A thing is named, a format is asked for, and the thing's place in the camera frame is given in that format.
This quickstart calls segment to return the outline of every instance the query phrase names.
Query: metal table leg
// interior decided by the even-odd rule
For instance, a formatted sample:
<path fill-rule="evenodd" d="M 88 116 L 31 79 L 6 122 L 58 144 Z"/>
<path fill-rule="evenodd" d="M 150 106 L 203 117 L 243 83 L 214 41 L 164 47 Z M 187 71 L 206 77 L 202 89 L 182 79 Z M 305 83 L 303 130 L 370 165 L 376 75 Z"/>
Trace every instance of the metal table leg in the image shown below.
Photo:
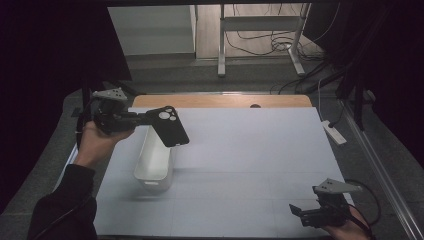
<path fill-rule="evenodd" d="M 221 4 L 221 18 L 219 29 L 219 54 L 218 54 L 218 76 L 225 77 L 225 17 L 224 17 L 224 4 Z"/>
<path fill-rule="evenodd" d="M 310 3 L 305 3 L 303 6 L 302 12 L 300 13 L 299 21 L 297 22 L 297 28 L 294 35 L 293 43 L 289 47 L 289 55 L 293 62 L 294 68 L 296 69 L 298 76 L 304 76 L 305 70 L 302 67 L 302 64 L 299 61 L 299 55 L 297 53 L 297 45 L 299 44 L 300 36 L 302 36 L 303 27 L 305 26 L 306 15 L 308 14 Z"/>

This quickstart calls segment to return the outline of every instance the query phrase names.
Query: gray floor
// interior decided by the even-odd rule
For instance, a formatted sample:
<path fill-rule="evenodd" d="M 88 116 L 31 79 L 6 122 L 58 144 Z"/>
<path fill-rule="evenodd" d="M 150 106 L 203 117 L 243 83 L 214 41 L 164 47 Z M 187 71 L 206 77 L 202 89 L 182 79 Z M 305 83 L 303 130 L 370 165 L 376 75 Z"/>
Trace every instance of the gray floor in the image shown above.
<path fill-rule="evenodd" d="M 217 77 L 216 61 L 201 61 L 187 57 L 166 58 L 128 58 L 134 81 L 129 86 L 146 93 L 209 93 L 244 92 L 250 94 L 269 94 L 272 86 L 279 89 L 283 84 L 297 79 L 294 68 L 288 58 L 230 59 L 227 62 L 227 76 Z M 310 71 L 317 63 L 307 63 Z M 304 83 L 303 87 L 316 83 L 321 76 Z M 310 94 L 314 106 L 320 106 L 324 119 L 334 121 L 339 117 L 342 107 L 334 96 L 338 82 L 325 86 L 319 92 Z M 293 94 L 294 85 L 284 89 L 282 94 Z M 81 94 L 69 95 L 63 105 L 63 114 L 57 129 L 43 152 L 34 170 L 20 191 L 0 216 L 0 235 L 2 239 L 25 239 L 36 201 L 52 191 L 61 170 L 75 144 L 74 129 L 76 118 L 71 117 L 73 110 L 81 107 Z M 345 178 L 366 183 L 375 192 L 382 205 L 382 217 L 373 227 L 378 239 L 408 239 L 396 212 L 386 197 L 369 162 L 348 124 L 346 114 L 336 128 L 347 139 L 343 147 L 336 146 L 330 139 L 340 169 Z M 372 112 L 371 105 L 364 106 L 364 124 L 366 132 L 396 187 L 405 198 L 419 226 L 424 226 L 424 171 Z M 99 166 L 96 174 L 97 193 L 107 162 Z M 353 195 L 355 203 L 372 220 L 376 214 L 373 199 L 366 192 Z"/>

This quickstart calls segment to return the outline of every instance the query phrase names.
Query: human hand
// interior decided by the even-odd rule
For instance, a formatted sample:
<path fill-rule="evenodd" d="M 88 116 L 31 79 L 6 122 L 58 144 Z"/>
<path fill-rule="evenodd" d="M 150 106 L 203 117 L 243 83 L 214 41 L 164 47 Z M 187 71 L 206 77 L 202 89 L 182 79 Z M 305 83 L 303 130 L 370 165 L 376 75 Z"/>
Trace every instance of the human hand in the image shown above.
<path fill-rule="evenodd" d="M 94 168 L 97 163 L 112 155 L 119 141 L 129 137 L 133 132 L 134 130 L 107 135 L 98 129 L 94 122 L 86 123 L 74 164 Z"/>
<path fill-rule="evenodd" d="M 367 222 L 362 217 L 362 215 L 356 210 L 354 207 L 349 207 L 350 213 L 352 216 L 354 216 L 356 219 L 361 221 L 365 226 L 367 225 Z M 333 227 L 333 226 L 325 226 L 322 227 L 325 231 L 327 231 L 334 239 L 336 240 L 368 240 L 367 234 L 360 228 L 358 225 L 356 225 L 354 222 L 348 220 L 343 226 L 341 227 Z"/>

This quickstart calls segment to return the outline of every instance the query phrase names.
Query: black sleeve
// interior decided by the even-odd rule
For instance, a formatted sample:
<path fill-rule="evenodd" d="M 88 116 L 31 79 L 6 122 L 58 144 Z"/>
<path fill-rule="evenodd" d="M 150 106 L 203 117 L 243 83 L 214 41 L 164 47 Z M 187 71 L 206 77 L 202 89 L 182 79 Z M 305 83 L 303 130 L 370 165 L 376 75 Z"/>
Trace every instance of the black sleeve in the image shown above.
<path fill-rule="evenodd" d="M 97 239 L 93 225 L 97 205 L 91 196 L 94 174 L 89 168 L 66 166 L 58 188 L 37 202 L 27 239 L 35 239 L 43 231 L 45 233 L 37 239 Z"/>

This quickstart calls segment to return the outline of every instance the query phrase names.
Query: wall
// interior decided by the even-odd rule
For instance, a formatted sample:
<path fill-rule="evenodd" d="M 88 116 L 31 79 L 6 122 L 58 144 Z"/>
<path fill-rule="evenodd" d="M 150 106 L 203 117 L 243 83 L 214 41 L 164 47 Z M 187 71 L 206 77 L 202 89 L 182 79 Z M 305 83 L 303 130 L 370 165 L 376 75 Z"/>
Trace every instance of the wall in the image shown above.
<path fill-rule="evenodd" d="M 195 52 L 194 6 L 111 7 L 125 55 Z"/>

